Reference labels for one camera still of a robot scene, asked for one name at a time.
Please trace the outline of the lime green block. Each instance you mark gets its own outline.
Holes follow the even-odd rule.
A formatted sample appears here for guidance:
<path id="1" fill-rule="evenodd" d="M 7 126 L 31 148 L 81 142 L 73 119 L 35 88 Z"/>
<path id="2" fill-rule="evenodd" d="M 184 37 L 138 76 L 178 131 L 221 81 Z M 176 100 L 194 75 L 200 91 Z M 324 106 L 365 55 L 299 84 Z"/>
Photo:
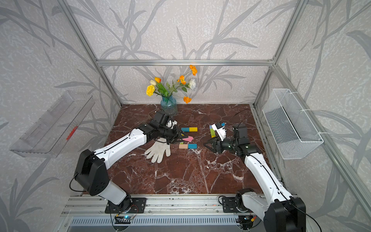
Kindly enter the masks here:
<path id="1" fill-rule="evenodd" d="M 210 129 L 210 134 L 211 134 L 211 138 L 216 137 L 215 131 L 212 128 Z"/>

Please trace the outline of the light wood block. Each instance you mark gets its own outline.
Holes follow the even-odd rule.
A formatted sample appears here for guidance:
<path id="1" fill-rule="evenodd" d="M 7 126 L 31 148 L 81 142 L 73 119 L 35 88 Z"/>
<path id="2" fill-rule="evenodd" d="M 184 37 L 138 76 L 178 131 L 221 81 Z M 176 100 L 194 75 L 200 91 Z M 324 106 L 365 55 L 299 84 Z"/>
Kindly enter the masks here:
<path id="1" fill-rule="evenodd" d="M 180 144 L 179 148 L 180 149 L 188 149 L 188 144 Z"/>

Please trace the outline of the pink block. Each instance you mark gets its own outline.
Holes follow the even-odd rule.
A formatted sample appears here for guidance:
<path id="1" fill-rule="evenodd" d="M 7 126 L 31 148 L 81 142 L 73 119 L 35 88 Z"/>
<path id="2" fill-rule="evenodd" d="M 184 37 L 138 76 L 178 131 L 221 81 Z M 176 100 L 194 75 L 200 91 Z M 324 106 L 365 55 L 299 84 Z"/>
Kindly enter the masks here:
<path id="1" fill-rule="evenodd" d="M 183 141 L 187 141 L 187 142 L 192 142 L 193 137 L 192 136 L 188 136 L 187 138 L 183 138 L 182 140 Z"/>

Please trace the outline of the large yellow block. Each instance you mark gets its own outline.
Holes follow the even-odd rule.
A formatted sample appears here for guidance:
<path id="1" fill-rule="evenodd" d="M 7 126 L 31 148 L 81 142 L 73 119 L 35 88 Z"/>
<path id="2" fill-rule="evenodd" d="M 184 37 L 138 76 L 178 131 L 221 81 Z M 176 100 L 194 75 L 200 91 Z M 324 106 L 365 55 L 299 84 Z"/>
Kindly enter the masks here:
<path id="1" fill-rule="evenodd" d="M 189 132 L 197 132 L 198 128 L 197 127 L 189 127 Z"/>

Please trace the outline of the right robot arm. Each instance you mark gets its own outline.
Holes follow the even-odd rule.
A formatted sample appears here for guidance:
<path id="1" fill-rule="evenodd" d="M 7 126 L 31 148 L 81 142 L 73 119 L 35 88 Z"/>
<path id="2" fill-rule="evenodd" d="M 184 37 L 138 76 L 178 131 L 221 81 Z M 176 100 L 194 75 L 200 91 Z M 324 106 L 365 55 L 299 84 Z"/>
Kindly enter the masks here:
<path id="1" fill-rule="evenodd" d="M 304 232 L 306 206 L 285 189 L 265 161 L 261 150 L 248 138 L 247 127 L 242 123 L 233 126 L 232 138 L 227 137 L 225 124 L 213 124 L 216 136 L 204 146 L 213 153 L 228 151 L 241 158 L 262 189 L 265 199 L 253 190 L 243 189 L 236 194 L 239 211 L 251 211 L 264 223 L 268 232 Z"/>

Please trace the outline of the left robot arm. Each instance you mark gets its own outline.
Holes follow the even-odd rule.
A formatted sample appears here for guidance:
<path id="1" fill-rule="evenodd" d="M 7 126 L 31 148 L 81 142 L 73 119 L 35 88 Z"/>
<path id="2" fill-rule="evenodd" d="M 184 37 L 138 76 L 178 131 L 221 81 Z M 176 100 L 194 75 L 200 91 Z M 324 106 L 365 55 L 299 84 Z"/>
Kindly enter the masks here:
<path id="1" fill-rule="evenodd" d="M 180 143 L 187 135 L 181 131 L 170 115 L 158 111 L 148 122 L 133 129 L 115 142 L 91 151 L 84 150 L 78 159 L 73 179 L 91 196 L 100 196 L 116 206 L 129 204 L 129 195 L 113 183 L 108 175 L 122 157 L 150 141 L 154 144 L 147 151 L 152 162 L 161 163 L 170 155 L 170 144 Z"/>

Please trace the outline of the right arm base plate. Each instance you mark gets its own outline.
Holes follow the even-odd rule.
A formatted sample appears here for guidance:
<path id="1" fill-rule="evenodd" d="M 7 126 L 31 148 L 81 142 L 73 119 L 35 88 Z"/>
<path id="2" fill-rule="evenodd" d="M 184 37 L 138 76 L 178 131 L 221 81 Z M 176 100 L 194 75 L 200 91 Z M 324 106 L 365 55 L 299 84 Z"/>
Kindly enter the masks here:
<path id="1" fill-rule="evenodd" d="M 219 203 L 222 205 L 224 213 L 241 213 L 237 208 L 237 201 L 235 197 L 220 196 Z"/>

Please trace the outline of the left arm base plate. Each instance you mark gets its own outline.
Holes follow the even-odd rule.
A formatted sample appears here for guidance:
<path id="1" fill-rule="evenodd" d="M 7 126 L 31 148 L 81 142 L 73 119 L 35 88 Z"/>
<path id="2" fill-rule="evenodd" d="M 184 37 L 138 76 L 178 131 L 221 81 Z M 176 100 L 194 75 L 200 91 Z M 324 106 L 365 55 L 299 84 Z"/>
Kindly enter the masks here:
<path id="1" fill-rule="evenodd" d="M 105 214 L 143 214 L 146 207 L 146 201 L 146 198 L 129 198 L 129 196 L 127 196 L 119 205 L 115 205 L 111 201 L 108 201 L 105 209 Z"/>

